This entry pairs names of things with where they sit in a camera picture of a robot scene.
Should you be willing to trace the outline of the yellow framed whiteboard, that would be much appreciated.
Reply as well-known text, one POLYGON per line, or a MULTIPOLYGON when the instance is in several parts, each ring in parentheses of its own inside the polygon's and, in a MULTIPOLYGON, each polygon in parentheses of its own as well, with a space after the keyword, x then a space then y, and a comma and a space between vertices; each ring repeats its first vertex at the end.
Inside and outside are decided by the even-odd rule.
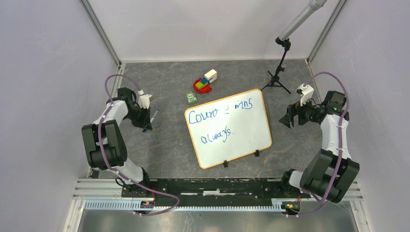
POLYGON ((258 88, 190 107, 184 116, 202 169, 265 150, 273 143, 258 88))

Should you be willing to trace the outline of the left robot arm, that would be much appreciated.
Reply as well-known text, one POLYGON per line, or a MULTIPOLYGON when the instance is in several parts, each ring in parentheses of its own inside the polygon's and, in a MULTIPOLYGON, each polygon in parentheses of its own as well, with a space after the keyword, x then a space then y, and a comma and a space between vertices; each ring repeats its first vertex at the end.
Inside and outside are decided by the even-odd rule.
POLYGON ((147 172, 128 158, 120 124, 128 119, 143 132, 152 130, 150 116, 151 94, 142 90, 134 92, 127 87, 119 89, 119 96, 109 97, 101 116, 81 129, 88 164, 91 168, 108 170, 122 178, 125 184, 133 185, 140 197, 152 191, 147 172))

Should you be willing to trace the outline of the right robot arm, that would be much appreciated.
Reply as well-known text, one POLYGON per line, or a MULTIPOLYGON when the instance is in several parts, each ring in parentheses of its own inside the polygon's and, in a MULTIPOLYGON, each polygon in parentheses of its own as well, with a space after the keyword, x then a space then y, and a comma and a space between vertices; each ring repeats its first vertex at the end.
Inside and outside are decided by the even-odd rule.
POLYGON ((308 191, 326 201, 340 202, 360 170, 347 148, 346 129, 349 124, 347 97, 338 91, 328 91, 319 105, 313 99, 305 104, 296 102, 287 107, 279 122, 288 128, 314 122, 322 130, 322 147, 304 171, 286 171, 279 184, 285 197, 292 197, 298 190, 308 191))

